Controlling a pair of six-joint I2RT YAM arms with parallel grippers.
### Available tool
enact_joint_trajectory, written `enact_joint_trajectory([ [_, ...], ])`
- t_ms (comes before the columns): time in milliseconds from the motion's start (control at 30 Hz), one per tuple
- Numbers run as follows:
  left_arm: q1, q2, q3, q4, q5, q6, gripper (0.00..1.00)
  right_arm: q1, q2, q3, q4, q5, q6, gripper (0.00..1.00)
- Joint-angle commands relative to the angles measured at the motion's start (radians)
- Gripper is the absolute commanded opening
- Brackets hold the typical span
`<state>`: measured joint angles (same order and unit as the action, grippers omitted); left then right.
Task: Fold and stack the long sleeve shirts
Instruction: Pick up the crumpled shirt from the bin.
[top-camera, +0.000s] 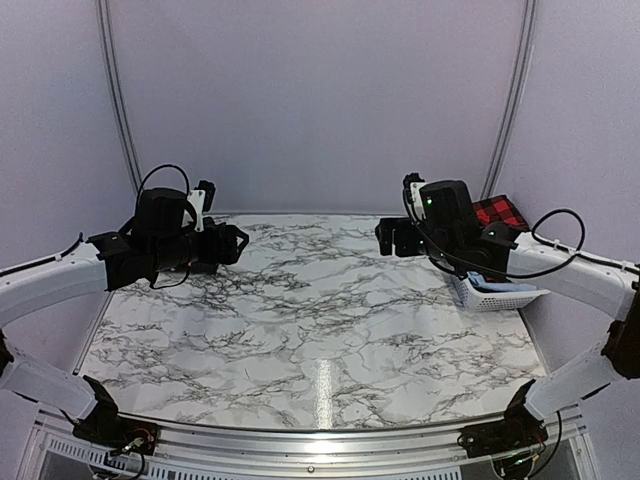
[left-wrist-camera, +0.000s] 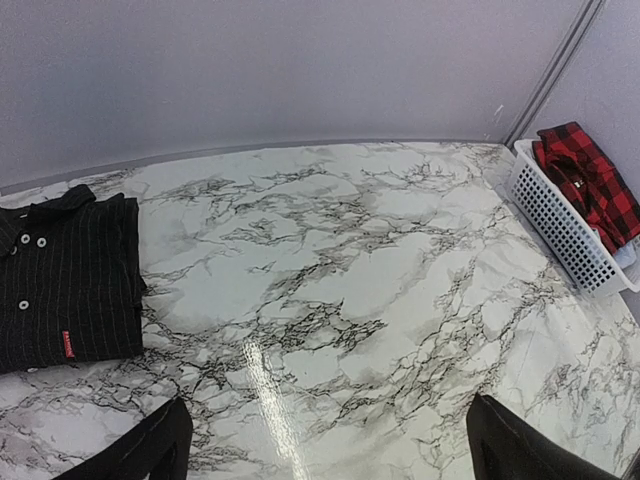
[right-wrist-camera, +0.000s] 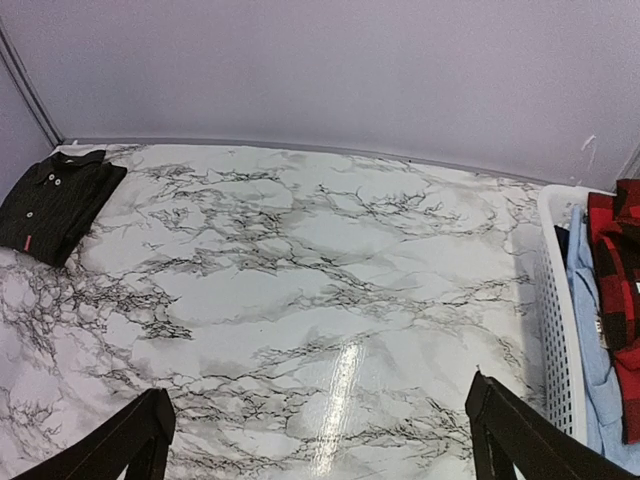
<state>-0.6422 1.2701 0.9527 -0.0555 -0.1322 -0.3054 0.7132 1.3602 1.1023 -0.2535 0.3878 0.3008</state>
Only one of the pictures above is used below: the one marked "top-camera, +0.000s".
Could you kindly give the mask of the red black plaid shirt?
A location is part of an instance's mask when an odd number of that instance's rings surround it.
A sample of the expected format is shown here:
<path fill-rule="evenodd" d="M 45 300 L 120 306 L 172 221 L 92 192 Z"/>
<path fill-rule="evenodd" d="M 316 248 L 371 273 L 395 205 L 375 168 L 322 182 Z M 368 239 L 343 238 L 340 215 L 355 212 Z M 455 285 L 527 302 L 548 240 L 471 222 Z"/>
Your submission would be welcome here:
<path fill-rule="evenodd" d="M 530 226 L 515 204 L 506 196 L 498 195 L 473 203 L 479 223 L 486 227 L 495 222 L 502 222 L 521 231 L 529 231 Z"/>

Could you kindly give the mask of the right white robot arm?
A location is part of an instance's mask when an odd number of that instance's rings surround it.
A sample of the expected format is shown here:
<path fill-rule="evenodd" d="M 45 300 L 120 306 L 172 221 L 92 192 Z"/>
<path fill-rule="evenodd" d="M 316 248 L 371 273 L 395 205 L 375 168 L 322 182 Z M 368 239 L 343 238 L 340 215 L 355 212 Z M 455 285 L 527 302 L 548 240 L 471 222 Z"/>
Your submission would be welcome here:
<path fill-rule="evenodd" d="M 482 225 L 461 180 L 403 181 L 403 217 L 379 221 L 381 255 L 423 255 L 450 275 L 470 272 L 494 280 L 524 283 L 562 295 L 607 314 L 604 342 L 562 368 L 521 388 L 495 430 L 506 448 L 529 437 L 536 423 L 606 386 L 639 377 L 639 269 L 585 253 L 580 245 L 547 240 L 496 221 Z"/>

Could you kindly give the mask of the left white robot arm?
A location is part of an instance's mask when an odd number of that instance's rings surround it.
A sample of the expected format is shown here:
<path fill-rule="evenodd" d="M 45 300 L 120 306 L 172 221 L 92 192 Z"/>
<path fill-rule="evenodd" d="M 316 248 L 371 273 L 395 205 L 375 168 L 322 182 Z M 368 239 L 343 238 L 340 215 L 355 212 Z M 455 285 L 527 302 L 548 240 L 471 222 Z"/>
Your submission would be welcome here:
<path fill-rule="evenodd" d="M 139 192 L 133 216 L 117 231 L 78 238 L 67 250 L 1 273 L 1 324 L 76 297 L 113 292 L 160 273 L 193 266 L 233 265 L 249 243 L 238 227 L 208 216 L 215 195 L 202 181 L 187 192 L 156 187 Z M 42 363 L 1 342 L 1 387 L 57 408 L 106 445 L 125 438 L 126 423 L 102 384 Z"/>

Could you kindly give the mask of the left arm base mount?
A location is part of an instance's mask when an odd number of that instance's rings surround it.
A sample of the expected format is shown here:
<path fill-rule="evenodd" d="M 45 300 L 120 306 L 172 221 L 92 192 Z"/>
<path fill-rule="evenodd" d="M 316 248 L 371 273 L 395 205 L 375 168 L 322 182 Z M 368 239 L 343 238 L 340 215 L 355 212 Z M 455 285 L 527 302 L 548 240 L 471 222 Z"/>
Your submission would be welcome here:
<path fill-rule="evenodd" d="M 79 420 L 72 430 L 74 437 L 108 447 L 113 455 L 135 452 L 150 456 L 155 451 L 159 433 L 156 423 L 120 415 Z"/>

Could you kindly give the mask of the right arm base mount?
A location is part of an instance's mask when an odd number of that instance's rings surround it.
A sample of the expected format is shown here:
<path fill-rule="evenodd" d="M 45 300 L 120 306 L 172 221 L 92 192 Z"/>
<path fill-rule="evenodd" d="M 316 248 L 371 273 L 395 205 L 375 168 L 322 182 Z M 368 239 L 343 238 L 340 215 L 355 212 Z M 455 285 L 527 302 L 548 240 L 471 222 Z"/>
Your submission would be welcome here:
<path fill-rule="evenodd" d="M 461 429 L 457 443 L 468 458 L 477 458 L 540 445 L 547 439 L 542 422 L 508 418 L 467 425 Z"/>

